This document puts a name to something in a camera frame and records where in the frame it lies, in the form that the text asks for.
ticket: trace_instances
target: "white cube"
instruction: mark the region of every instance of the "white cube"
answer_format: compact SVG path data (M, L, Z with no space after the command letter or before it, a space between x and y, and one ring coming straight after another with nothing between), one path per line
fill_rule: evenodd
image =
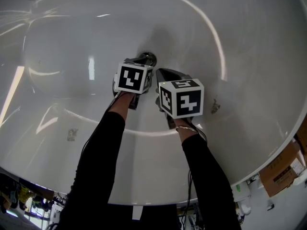
M124 62L118 66L116 90L142 94L149 89L153 77L153 67Z
M204 87L198 79L159 83L161 108L172 118L202 115Z

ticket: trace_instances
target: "wire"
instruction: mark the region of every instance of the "wire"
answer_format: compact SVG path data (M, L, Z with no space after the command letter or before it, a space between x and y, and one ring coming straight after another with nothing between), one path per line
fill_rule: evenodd
M184 122L186 122L187 125L190 125L193 129L197 130L198 134L206 141L207 141L207 136L195 125L192 124L192 122L189 122L186 118L183 119Z
M191 200L191 187L192 187L192 174L191 174L191 170L188 173L188 184L189 184L189 190L188 190L188 202L187 202L187 207L182 215L181 218L181 224L183 227L183 230L186 229L186 219L187 219L187 214L188 214L188 210L189 210L189 206L190 206L190 200Z

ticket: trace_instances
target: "cable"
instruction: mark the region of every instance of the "cable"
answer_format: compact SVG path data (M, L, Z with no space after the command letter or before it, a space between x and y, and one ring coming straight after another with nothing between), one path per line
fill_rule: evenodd
M188 184L189 184L189 190L188 190L188 202L187 202L187 207L182 215L182 218L181 218L181 224L182 224L182 227L183 227L183 230L186 229L186 219L187 219L187 214L188 214L188 210L189 210L189 206L190 206L190 200L191 200L191 187L192 187L192 174L191 174L191 171L189 171L188 173Z
M64 198L64 197L61 197L60 195L59 195L59 193L58 193L58 196L59 196L59 199L57 199L57 197L55 197L56 198L56 200L55 200L55 202L57 202L58 204L61 204L61 205L63 205L63 206L65 206L65 204L66 204L66 198Z
M53 224L50 224L49 226L47 226L46 230L53 230L55 226L57 226L58 223L53 223Z
M197 127L195 127L195 128L196 128L196 130L197 130L198 132L201 133L200 136L202 136L202 138L207 142L207 136L206 136L199 128L197 128Z

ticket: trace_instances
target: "white floor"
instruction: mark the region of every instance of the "white floor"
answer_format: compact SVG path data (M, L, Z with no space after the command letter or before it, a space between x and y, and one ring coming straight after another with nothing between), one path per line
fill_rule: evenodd
M257 188L257 181L250 185L251 213L245 217L242 230L294 230L307 213L307 188L304 183L284 189L271 198L275 208L267 211L268 195L264 188Z

